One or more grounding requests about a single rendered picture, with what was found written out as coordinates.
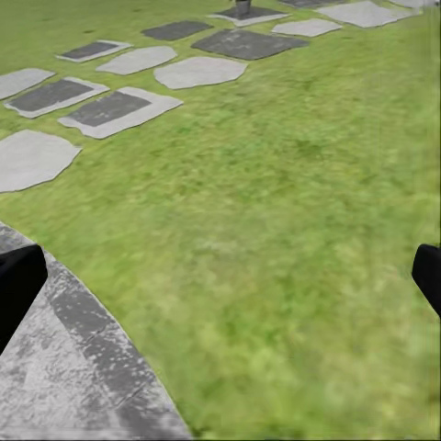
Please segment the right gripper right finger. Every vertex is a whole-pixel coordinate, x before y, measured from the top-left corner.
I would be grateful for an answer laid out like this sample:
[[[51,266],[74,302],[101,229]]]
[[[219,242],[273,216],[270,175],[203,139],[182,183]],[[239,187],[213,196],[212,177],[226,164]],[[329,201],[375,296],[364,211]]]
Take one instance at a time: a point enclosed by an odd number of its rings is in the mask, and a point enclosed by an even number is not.
[[[421,244],[413,261],[412,277],[441,319],[441,248]]]

